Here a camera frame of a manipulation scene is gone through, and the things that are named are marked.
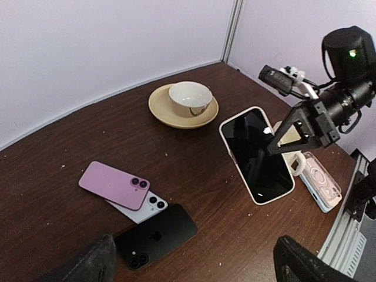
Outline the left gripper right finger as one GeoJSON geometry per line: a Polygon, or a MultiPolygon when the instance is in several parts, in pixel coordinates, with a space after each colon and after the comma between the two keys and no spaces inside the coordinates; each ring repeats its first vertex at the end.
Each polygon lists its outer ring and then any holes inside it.
{"type": "Polygon", "coordinates": [[[325,264],[288,235],[278,238],[273,249],[273,260],[276,281],[278,282],[355,281],[325,264]]]}

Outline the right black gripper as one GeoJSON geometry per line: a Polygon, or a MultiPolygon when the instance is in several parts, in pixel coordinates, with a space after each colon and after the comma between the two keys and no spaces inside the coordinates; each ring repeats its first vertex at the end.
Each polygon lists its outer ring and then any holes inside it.
{"type": "Polygon", "coordinates": [[[334,76],[330,88],[315,101],[291,108],[266,147],[269,155],[327,147],[349,134],[359,123],[361,109],[375,97],[375,46],[372,36],[358,26],[336,29],[321,44],[334,76]]]}

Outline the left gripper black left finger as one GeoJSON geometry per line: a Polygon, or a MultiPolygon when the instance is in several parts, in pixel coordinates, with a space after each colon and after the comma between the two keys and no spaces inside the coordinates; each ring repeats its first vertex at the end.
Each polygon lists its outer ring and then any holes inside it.
{"type": "Polygon", "coordinates": [[[40,276],[38,281],[113,281],[115,265],[113,236],[104,234],[67,263],[40,276]]]}

